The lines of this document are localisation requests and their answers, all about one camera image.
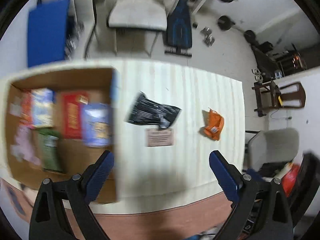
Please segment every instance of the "crumpled orange wrapper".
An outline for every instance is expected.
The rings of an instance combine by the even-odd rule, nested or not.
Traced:
[[[210,109],[208,125],[204,128],[204,133],[211,139],[219,141],[220,133],[224,126],[224,118],[218,112]]]

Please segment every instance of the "white floor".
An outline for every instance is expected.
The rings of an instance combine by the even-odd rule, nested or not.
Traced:
[[[98,41],[97,39],[92,40],[89,57],[115,57],[113,32],[106,27],[105,17],[103,17],[103,13],[99,13],[99,8],[97,8],[97,14]],[[151,59],[192,66],[242,81],[245,129],[267,130],[268,119],[258,117],[258,114],[254,112],[257,104],[255,92],[251,89],[255,82],[251,69],[256,68],[257,63],[243,34],[236,29],[221,31],[216,24],[217,17],[210,12],[198,13],[196,22],[198,22],[198,28],[192,29],[193,44],[192,48],[188,50],[192,53],[192,58],[164,54],[163,38],[159,35]],[[211,47],[204,44],[204,36],[200,33],[205,26],[212,29],[212,36],[215,38]],[[146,51],[150,51],[154,37],[155,33],[137,30],[117,35],[117,57],[149,58]]]

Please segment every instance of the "brown cardboard box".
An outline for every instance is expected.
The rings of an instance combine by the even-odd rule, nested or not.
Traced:
[[[5,120],[5,135],[8,163],[12,176],[31,189],[38,189],[45,178],[52,181],[61,181],[71,178],[73,174],[83,171],[100,157],[104,150],[113,151],[113,145],[106,148],[86,147],[82,140],[61,139],[58,144],[58,154],[65,175],[37,170],[30,166],[29,162],[19,162],[11,154],[11,145],[15,144],[14,136],[19,125],[20,117],[12,114],[12,105],[17,98],[21,98],[23,89],[49,88],[56,92],[54,110],[55,129],[63,134],[63,110],[61,93],[66,91],[87,91],[89,102],[111,103],[109,90],[114,69],[72,69],[49,72],[25,78],[12,83],[7,99],[7,112]],[[113,172],[109,175],[97,198],[99,203],[111,203],[116,201],[116,183]]]

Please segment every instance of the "silver bolt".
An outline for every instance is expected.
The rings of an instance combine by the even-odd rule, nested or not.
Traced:
[[[42,181],[42,183],[45,184],[45,185],[48,184],[49,182],[50,182],[50,179],[44,179],[44,180]]]
[[[274,178],[273,182],[279,185],[281,183],[281,180],[278,178]]]
[[[251,176],[249,174],[243,174],[243,178],[244,180],[247,180],[247,181],[251,180]]]
[[[75,174],[75,175],[72,176],[73,180],[79,180],[80,178],[81,178],[80,174]]]

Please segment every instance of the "red plastic bag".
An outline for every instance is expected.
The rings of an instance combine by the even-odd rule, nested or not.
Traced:
[[[281,183],[284,189],[285,195],[288,197],[290,192],[296,182],[297,175],[299,173],[300,166],[297,164],[293,164],[291,170],[287,172],[286,175],[283,176]]]

